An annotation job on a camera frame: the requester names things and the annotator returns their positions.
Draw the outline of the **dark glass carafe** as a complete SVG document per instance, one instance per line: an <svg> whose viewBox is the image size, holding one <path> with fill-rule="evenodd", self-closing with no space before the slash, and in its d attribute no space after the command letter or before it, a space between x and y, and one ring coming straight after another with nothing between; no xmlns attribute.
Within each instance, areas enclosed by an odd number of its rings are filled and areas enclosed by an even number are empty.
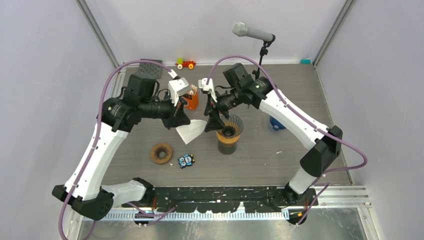
<svg viewBox="0 0 424 240"><path fill-rule="evenodd" d="M217 143L218 151L224 155L231 155L237 150L237 144L226 144L222 142Z"/></svg>

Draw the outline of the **blue owl toy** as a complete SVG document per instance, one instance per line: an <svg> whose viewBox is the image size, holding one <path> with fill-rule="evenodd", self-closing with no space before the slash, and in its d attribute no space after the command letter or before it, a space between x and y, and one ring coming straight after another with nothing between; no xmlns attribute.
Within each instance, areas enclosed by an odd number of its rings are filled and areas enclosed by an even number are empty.
<svg viewBox="0 0 424 240"><path fill-rule="evenodd" d="M178 163L181 169L191 167L196 162L193 154L185 154L178 158Z"/></svg>

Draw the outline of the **orange coffee filter bag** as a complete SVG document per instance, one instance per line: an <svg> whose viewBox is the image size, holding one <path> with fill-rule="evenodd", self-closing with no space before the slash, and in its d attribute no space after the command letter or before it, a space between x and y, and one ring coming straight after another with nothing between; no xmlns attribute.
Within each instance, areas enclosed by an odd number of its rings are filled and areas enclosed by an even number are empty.
<svg viewBox="0 0 424 240"><path fill-rule="evenodd" d="M184 107L194 111L199 105L199 88L194 84L190 84L190 90L182 97L185 100Z"/></svg>

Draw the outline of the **blue ribbed dripper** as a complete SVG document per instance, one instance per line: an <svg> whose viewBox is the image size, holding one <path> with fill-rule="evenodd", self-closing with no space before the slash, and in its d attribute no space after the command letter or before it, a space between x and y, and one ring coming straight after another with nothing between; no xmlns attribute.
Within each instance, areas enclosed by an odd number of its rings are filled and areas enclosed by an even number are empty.
<svg viewBox="0 0 424 240"><path fill-rule="evenodd" d="M280 131L280 130L285 130L286 127L280 123L276 118L270 116L269 117L269 123L271 124L271 127L274 131Z"/></svg>

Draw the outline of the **dark grey studded plate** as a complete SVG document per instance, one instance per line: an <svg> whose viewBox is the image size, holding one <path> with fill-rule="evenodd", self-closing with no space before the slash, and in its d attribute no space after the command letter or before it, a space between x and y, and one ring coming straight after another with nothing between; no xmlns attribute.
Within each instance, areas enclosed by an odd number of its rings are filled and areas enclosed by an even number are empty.
<svg viewBox="0 0 424 240"><path fill-rule="evenodd" d="M139 63L137 72L147 73L152 75L156 79L160 79L162 77L163 68L157 64L153 64L150 62L142 62Z"/></svg>

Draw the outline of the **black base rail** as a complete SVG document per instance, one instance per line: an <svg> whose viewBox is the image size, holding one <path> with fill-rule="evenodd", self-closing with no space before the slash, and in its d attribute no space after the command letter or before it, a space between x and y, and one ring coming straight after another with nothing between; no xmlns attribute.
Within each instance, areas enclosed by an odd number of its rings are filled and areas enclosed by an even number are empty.
<svg viewBox="0 0 424 240"><path fill-rule="evenodd" d="M299 196L289 196L284 187L226 186L226 187L154 187L148 194L150 201L134 201L139 208L155 208L166 212L175 208L177 213L234 213L244 208L245 213L274 213L283 208L304 210L317 193L309 188Z"/></svg>

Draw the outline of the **grey microphone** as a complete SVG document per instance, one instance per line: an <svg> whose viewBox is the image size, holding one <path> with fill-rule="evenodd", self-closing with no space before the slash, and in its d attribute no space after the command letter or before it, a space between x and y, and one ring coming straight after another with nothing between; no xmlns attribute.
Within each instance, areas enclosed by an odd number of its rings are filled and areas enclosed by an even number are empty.
<svg viewBox="0 0 424 240"><path fill-rule="evenodd" d="M249 37L264 42L272 43L276 38L274 34L249 26L245 22L241 21L235 22L232 25L231 30L232 33L238 37Z"/></svg>

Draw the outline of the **grey ribbed dripper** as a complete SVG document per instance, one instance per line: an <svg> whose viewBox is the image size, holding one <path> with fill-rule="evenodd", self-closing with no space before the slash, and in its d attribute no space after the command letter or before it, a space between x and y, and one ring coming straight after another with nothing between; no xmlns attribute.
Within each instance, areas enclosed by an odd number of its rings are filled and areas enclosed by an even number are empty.
<svg viewBox="0 0 424 240"><path fill-rule="evenodd" d="M225 118L224 115L220 117L224 123L224 128L217 131L217 133L224 138L235 138L239 136L243 129L244 123L242 119L236 114L229 114L228 118Z"/></svg>

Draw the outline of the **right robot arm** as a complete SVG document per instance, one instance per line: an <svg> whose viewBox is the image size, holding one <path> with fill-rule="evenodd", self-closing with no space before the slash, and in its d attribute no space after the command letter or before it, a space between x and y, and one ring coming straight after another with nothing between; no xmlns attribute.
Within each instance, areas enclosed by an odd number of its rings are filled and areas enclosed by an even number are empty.
<svg viewBox="0 0 424 240"><path fill-rule="evenodd" d="M284 187L285 198L291 205L299 205L306 197L307 189L339 157L343 131L334 126L327 127L300 110L283 93L274 88L267 77L254 79L241 63L227 68L223 75L229 86L225 94L216 92L212 79L203 78L198 87L207 94L204 114L209 117L205 132L223 130L224 117L241 104L268 114L289 130L308 152L301 158L300 167Z"/></svg>

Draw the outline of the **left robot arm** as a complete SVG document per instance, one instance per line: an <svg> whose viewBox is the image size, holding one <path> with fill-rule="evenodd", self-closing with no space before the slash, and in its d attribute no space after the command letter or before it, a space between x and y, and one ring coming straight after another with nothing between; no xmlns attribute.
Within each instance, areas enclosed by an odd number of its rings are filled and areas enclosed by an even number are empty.
<svg viewBox="0 0 424 240"><path fill-rule="evenodd" d="M190 84L175 76L164 97L157 79L143 72L133 73L120 95L102 103L93 136L74 174L52 195L75 212L94 221L103 219L113 207L136 202L148 207L154 199L153 185L135 177L126 183L103 185L102 180L119 146L142 119L160 119L167 129L189 125L183 95Z"/></svg>

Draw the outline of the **white paper coffee filter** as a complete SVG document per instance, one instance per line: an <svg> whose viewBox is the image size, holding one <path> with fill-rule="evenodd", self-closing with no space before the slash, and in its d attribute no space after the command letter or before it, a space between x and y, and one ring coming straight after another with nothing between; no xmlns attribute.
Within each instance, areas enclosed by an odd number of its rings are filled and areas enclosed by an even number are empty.
<svg viewBox="0 0 424 240"><path fill-rule="evenodd" d="M207 122L205 120L193 119L188 125L181 125L176 127L182 141L188 145L191 141L199 137L205 130Z"/></svg>

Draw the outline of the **toy train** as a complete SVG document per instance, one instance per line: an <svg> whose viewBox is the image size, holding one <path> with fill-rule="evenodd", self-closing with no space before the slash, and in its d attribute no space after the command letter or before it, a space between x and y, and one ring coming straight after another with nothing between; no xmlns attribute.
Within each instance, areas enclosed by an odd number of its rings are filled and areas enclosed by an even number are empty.
<svg viewBox="0 0 424 240"><path fill-rule="evenodd" d="M192 70L196 66L196 62L193 60L184 60L183 58L178 58L175 66L181 70L183 68L188 68Z"/></svg>

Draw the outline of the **black microphone tripod stand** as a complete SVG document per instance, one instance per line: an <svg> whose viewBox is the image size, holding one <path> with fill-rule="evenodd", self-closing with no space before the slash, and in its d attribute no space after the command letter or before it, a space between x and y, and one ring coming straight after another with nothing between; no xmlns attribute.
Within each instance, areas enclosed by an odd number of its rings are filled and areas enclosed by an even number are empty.
<svg viewBox="0 0 424 240"><path fill-rule="evenodd" d="M271 46L273 42L272 41L264 41L263 45L260 49L259 52L259 62L258 64L261 66L262 65L262 61L263 61L263 57L266 56L269 52L268 48ZM252 74L255 77L255 80L257 80L260 77L260 73L261 73L261 69L258 67L257 70L253 70Z"/></svg>

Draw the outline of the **teal block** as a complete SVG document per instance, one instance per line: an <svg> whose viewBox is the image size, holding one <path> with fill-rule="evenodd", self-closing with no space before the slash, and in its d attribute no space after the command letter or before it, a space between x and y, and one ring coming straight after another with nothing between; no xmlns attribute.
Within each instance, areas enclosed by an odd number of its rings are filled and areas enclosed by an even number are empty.
<svg viewBox="0 0 424 240"><path fill-rule="evenodd" d="M312 61L310 60L310 59L301 59L300 60L300 64L311 64L312 63Z"/></svg>

